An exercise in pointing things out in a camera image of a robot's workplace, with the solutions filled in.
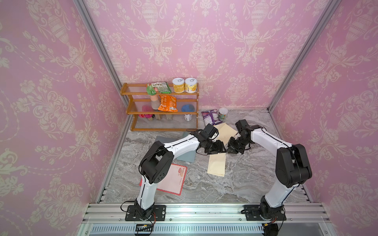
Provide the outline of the beige bottle on shelf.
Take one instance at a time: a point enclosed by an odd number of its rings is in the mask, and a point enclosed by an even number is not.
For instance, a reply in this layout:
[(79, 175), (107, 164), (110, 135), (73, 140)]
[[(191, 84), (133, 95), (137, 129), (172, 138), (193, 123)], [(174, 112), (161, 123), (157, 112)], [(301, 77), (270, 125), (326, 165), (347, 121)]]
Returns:
[(151, 100), (151, 107), (152, 107), (152, 109), (158, 110), (158, 108), (160, 107), (160, 98), (159, 98), (159, 95), (158, 94), (151, 95), (150, 96), (150, 100)]

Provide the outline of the dark grey envelope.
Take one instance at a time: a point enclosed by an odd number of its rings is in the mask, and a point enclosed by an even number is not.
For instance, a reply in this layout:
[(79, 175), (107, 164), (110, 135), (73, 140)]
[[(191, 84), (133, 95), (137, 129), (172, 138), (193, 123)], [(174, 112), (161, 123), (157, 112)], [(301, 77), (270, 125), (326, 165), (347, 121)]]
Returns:
[(165, 143), (172, 143), (174, 141), (177, 141), (177, 138), (168, 138), (168, 137), (162, 137), (162, 136), (157, 136), (156, 139), (155, 139), (155, 142), (161, 142), (162, 144), (165, 144)]

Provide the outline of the wooden three-tier shelf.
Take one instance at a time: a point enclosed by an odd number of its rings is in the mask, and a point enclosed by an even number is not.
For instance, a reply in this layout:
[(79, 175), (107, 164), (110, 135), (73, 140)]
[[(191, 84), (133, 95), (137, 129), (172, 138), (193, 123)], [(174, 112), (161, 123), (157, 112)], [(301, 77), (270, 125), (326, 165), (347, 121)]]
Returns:
[[(131, 131), (186, 131), (198, 128), (199, 118), (199, 91), (195, 93), (175, 93), (170, 95), (177, 99), (178, 112), (162, 112), (154, 110), (147, 112), (147, 114), (154, 114), (152, 121), (146, 118), (140, 118), (142, 114), (142, 106), (150, 105), (150, 95), (147, 94), (146, 84), (130, 84), (124, 83), (120, 90), (120, 94), (127, 98), (128, 107), (127, 115), (132, 119)], [(183, 105), (192, 104), (195, 107), (195, 112), (192, 112), (192, 120), (185, 121), (184, 112), (181, 112)]]

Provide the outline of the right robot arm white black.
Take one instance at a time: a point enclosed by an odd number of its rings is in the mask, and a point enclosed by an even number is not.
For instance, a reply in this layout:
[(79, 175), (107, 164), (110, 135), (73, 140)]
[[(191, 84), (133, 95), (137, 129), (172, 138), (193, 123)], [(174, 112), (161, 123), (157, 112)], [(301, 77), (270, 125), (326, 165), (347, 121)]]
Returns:
[(285, 142), (259, 125), (249, 125), (246, 120), (236, 124), (238, 137), (231, 137), (227, 153), (243, 154), (251, 144), (258, 144), (276, 158), (276, 181), (265, 194), (259, 206), (259, 214), (265, 220), (276, 220), (284, 215), (284, 202), (293, 190), (312, 177), (312, 169), (306, 149), (301, 144)]

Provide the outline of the blue lid cup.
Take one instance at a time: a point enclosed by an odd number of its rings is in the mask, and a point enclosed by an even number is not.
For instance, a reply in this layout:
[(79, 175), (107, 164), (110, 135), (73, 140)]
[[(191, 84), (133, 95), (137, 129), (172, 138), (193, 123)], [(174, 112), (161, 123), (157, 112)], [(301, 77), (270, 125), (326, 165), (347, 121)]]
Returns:
[(181, 112), (184, 112), (184, 119), (187, 122), (192, 120), (192, 112), (195, 112), (195, 107), (192, 104), (183, 105), (181, 108)]

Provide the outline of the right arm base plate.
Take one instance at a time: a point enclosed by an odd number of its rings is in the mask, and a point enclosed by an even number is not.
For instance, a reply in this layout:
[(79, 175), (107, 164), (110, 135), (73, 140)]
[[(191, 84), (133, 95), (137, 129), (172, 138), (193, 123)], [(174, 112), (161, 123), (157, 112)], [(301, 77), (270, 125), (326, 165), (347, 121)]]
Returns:
[(283, 207), (271, 208), (265, 205), (244, 205), (241, 214), (245, 215), (247, 221), (286, 221)]

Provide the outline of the cream yellow letter paper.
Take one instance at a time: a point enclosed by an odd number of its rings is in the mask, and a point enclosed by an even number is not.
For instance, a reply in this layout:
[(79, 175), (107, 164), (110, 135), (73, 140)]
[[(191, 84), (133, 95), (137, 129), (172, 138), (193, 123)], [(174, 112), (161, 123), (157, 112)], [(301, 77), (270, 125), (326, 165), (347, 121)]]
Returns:
[(226, 153), (212, 154), (209, 156), (207, 173), (224, 177), (225, 175)]

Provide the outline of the orange snack bag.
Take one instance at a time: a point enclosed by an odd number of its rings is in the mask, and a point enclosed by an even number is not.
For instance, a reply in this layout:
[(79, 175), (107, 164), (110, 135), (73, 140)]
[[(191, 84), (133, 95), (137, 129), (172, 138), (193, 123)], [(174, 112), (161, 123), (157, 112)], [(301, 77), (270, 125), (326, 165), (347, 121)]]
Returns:
[(177, 99), (171, 95), (161, 95), (160, 96), (160, 106), (159, 111), (162, 112), (178, 112), (177, 110)]

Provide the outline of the yellow can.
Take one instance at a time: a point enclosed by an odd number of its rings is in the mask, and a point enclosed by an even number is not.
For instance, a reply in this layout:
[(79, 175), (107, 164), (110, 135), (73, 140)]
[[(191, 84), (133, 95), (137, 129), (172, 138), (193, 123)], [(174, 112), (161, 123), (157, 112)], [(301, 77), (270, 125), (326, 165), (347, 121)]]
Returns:
[(197, 92), (197, 80), (195, 78), (187, 78), (185, 80), (185, 91), (187, 93)]
[(185, 91), (185, 79), (183, 78), (174, 78), (172, 80), (173, 89), (175, 93), (183, 93)]

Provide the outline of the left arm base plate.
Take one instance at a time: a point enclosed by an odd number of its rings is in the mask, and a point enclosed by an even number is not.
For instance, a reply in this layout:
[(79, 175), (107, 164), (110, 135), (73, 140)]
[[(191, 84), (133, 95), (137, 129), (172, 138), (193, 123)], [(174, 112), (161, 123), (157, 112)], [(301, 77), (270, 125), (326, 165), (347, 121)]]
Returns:
[(147, 210), (140, 206), (128, 206), (125, 221), (165, 221), (166, 205), (152, 205)]

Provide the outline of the teal blue envelope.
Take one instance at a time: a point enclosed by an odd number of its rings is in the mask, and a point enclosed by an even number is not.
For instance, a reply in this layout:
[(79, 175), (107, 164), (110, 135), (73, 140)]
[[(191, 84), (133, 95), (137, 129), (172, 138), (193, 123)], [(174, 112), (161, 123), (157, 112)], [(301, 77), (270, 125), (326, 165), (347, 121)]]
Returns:
[(194, 163), (196, 155), (195, 151), (198, 146), (198, 140), (189, 132), (185, 132), (183, 137), (178, 140), (177, 147), (179, 149), (175, 154), (176, 160)]

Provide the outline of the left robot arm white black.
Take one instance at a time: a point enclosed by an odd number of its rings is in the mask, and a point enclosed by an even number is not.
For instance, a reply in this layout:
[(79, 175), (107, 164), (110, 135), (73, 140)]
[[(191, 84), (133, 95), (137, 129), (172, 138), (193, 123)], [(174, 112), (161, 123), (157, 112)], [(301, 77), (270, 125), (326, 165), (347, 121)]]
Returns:
[(200, 148), (204, 149), (206, 155), (225, 153), (223, 142), (216, 139), (218, 135), (219, 131), (208, 124), (204, 129), (193, 130), (174, 142), (156, 141), (152, 144), (138, 167), (142, 184), (134, 206), (142, 220), (147, 220), (153, 214), (158, 183), (166, 177), (174, 159)]

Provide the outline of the pink item on shelf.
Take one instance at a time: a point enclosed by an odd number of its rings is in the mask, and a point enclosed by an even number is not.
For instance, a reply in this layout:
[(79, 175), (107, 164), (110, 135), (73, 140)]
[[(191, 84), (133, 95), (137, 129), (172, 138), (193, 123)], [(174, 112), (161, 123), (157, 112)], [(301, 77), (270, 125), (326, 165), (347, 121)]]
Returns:
[(142, 106), (142, 114), (139, 114), (140, 118), (146, 118), (150, 121), (153, 120), (154, 114), (147, 114), (147, 112), (153, 112), (154, 109), (150, 105), (143, 105)]

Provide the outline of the right yellow can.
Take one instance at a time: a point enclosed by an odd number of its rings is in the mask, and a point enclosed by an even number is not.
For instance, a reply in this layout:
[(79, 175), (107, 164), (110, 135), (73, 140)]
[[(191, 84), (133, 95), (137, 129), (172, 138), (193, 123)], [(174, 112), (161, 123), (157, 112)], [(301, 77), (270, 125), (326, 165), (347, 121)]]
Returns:
[(187, 93), (197, 92), (197, 80), (195, 78), (187, 78), (185, 80), (185, 91)]

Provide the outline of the green instant noodle cup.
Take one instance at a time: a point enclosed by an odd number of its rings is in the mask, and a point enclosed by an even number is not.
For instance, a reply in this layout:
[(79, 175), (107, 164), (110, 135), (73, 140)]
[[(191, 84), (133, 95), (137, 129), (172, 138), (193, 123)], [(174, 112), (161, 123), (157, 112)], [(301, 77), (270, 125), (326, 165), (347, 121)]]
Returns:
[(227, 114), (228, 114), (228, 109), (225, 107), (221, 107), (219, 109), (218, 117), (221, 121), (224, 121), (227, 117)]

